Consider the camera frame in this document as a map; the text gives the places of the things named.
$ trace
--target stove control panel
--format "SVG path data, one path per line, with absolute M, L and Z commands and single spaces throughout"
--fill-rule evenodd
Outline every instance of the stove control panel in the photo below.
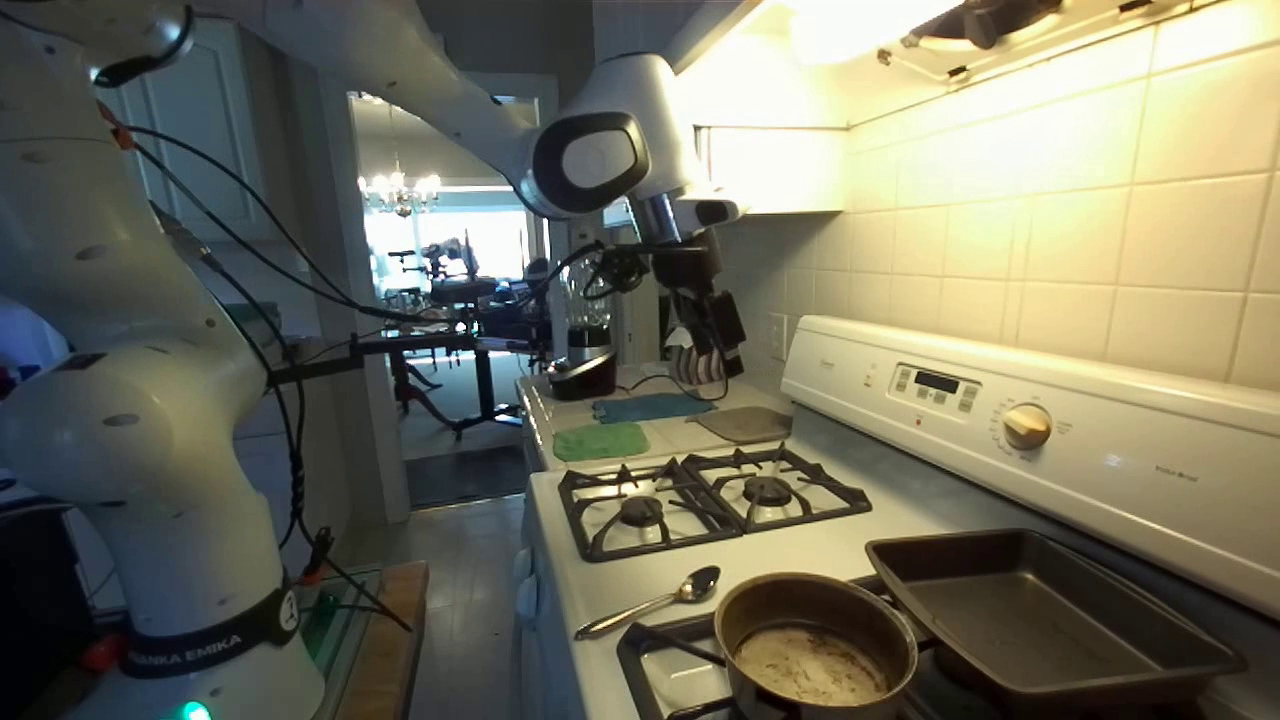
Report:
M 937 368 L 920 368 L 920 365 L 891 368 L 891 394 L 900 400 L 927 403 L 938 413 L 969 417 L 974 410 L 981 389 L 984 389 L 981 381 L 957 376 L 957 373 L 937 373 Z
M 1050 435 L 1050 417 L 1044 403 L 1006 403 L 999 413 L 1004 446 L 1016 452 L 1041 452 Z

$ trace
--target robotic arm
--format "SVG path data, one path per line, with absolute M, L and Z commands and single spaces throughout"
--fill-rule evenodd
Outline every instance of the robotic arm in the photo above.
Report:
M 691 151 L 652 56 L 605 63 L 578 106 L 523 128 L 469 84 L 413 0 L 198 0 L 282 56 L 394 102 L 487 161 L 531 212 L 623 196 L 655 276 L 713 297 Z M 79 507 L 126 596 L 126 657 L 75 718 L 311 718 L 323 679 L 294 638 L 264 498 L 231 434 L 264 368 L 183 269 L 141 196 L 92 90 L 174 61 L 179 0 L 0 0 L 0 294 L 70 343 L 0 403 L 0 463 Z
M 702 171 L 672 110 L 672 70 L 658 56 L 615 56 L 592 70 L 565 118 L 528 128 L 448 63 L 413 0 L 198 0 L 194 10 L 434 124 L 540 216 L 600 212 L 623 199 L 640 254 L 652 258 L 696 347 L 730 357 L 742 342 L 730 299 L 713 290 L 720 271 L 713 227 L 737 221 L 741 208 L 696 196 Z

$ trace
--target cutting board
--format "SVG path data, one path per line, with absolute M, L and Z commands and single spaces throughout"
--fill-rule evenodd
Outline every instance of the cutting board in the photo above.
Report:
M 637 422 L 658 422 L 658 417 L 696 417 L 706 410 L 713 400 L 700 400 L 700 395 L 655 394 L 655 395 L 596 400 L 592 417 L 596 424 L 637 424 Z
M 640 424 L 588 424 L 588 428 L 555 434 L 553 452 L 558 462 L 606 462 L 606 458 L 640 458 L 649 452 L 649 441 Z
M 769 441 L 791 435 L 791 417 L 772 413 L 772 410 L 725 410 L 725 413 L 702 413 L 691 422 L 730 446 L 769 446 Z

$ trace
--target wall outlet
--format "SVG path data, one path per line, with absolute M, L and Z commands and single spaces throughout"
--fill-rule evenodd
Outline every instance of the wall outlet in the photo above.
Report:
M 769 316 L 769 361 L 784 365 L 786 361 L 786 343 L 791 343 L 786 314 L 772 314 Z

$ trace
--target green cutting board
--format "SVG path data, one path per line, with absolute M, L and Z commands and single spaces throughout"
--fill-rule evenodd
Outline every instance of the green cutting board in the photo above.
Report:
M 640 424 L 588 424 L 553 435 L 558 462 L 606 462 L 649 452 Z

